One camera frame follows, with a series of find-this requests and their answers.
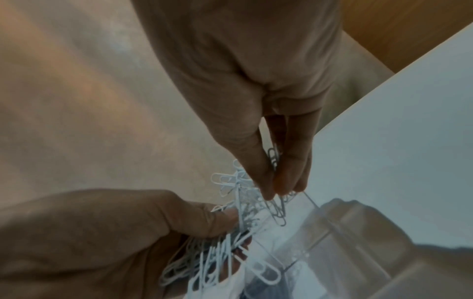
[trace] pile of paper clips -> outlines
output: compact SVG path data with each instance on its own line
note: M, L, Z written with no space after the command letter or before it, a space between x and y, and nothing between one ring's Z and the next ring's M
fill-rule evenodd
M268 156L275 168L279 160L278 152L275 149L270 149ZM280 271L266 261L252 256L243 245L265 221L265 219L260 219L258 215L271 216L277 225L286 225L285 205L294 198L295 194L265 201L259 189L255 187L237 160L233 165L235 167L233 174L215 173L212 175L211 180L220 186L222 197L232 193L235 196L234 200L226 205L214 207L213 211L236 207L239 227L231 233L214 239L187 239L163 271L160 278L161 286L169 285L178 279L188 278L188 298L195 292L202 295L204 289L213 287L220 282L220 273L225 262L228 263L228 280L230 279L234 260L240 262L241 266L247 270L252 271L262 282L268 285L279 283ZM236 249L239 249L247 257L246 260L234 254ZM268 280L262 275L267 271L274 271L274 275L271 277L275 277L275 279Z

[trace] wooden panel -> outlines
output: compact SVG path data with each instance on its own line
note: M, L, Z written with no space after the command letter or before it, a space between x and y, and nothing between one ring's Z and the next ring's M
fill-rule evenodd
M473 22L473 0L342 0L344 29L397 72Z

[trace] white table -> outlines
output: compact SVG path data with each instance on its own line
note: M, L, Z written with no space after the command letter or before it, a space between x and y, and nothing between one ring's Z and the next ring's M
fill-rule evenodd
M317 134L307 191L371 205L418 244L473 246L473 25Z

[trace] hand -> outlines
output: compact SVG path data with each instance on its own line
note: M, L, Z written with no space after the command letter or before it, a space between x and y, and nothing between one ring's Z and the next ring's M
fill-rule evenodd
M215 140L270 200L307 186L312 139L332 84L336 0L133 0L169 76ZM264 117L282 154L263 149Z
M88 190L0 210L2 298L160 298L158 279L187 235L231 230L170 191Z

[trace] floor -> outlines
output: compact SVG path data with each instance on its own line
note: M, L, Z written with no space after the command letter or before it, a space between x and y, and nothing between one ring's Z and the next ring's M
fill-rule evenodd
M321 126L393 75L346 35L338 69ZM84 188L219 203L210 176L231 165L127 0L0 1L0 207Z

